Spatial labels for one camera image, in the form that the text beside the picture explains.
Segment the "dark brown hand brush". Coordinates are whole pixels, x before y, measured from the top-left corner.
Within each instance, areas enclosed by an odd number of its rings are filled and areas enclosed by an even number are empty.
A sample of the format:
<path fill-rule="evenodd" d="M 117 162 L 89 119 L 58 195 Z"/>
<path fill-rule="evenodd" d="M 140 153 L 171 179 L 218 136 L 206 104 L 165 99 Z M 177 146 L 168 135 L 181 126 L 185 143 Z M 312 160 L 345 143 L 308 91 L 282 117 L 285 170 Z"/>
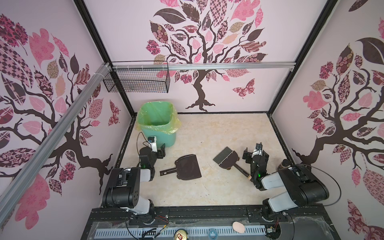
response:
<path fill-rule="evenodd" d="M 239 172 L 241 172 L 248 180 L 251 180 L 251 175 L 246 172 L 243 168 L 241 168 L 237 162 L 239 160 L 238 154 L 230 149 L 229 147 L 225 147 L 219 154 L 217 154 L 213 161 L 218 164 L 218 166 L 222 169 L 230 169 L 235 167 Z"/>

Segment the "dark brown plastic dustpan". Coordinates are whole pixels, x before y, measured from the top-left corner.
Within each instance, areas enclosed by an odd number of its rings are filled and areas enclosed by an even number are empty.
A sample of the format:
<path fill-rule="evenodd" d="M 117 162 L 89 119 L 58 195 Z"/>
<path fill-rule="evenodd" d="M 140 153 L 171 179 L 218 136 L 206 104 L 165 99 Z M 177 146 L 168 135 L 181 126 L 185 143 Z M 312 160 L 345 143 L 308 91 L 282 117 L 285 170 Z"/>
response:
<path fill-rule="evenodd" d="M 173 173 L 176 173 L 177 178 L 183 181 L 190 181 L 201 178 L 202 174 L 197 160 L 197 156 L 191 154 L 178 158 L 175 161 L 175 167 L 168 170 L 160 171 L 160 176 L 165 176 Z"/>

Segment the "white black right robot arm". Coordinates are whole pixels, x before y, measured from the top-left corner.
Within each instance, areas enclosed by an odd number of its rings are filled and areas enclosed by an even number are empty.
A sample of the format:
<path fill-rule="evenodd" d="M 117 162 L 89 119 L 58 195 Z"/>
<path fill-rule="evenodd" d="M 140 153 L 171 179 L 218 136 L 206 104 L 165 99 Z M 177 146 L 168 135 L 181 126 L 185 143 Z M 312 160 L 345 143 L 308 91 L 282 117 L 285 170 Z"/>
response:
<path fill-rule="evenodd" d="M 303 165 L 281 168 L 272 174 L 267 173 L 269 155 L 263 150 L 262 143 L 254 150 L 244 150 L 243 159 L 250 165 L 248 179 L 260 191 L 285 188 L 275 197 L 263 200 L 261 213 L 264 219 L 271 220 L 277 213 L 289 209 L 304 207 L 329 198 L 327 187 Z"/>

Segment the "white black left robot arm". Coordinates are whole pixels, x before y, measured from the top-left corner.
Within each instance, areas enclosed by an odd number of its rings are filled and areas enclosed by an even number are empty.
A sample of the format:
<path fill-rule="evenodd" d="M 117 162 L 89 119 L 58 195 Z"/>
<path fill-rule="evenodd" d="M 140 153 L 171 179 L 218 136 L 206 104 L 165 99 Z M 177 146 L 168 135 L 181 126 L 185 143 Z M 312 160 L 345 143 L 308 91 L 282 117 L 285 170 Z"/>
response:
<path fill-rule="evenodd" d="M 148 215 L 153 211 L 153 202 L 140 196 L 141 183 L 155 177 L 155 163 L 165 157 L 166 145 L 157 151 L 144 147 L 139 151 L 139 166 L 112 169 L 102 198 L 102 208 L 119 208 L 135 215 Z"/>

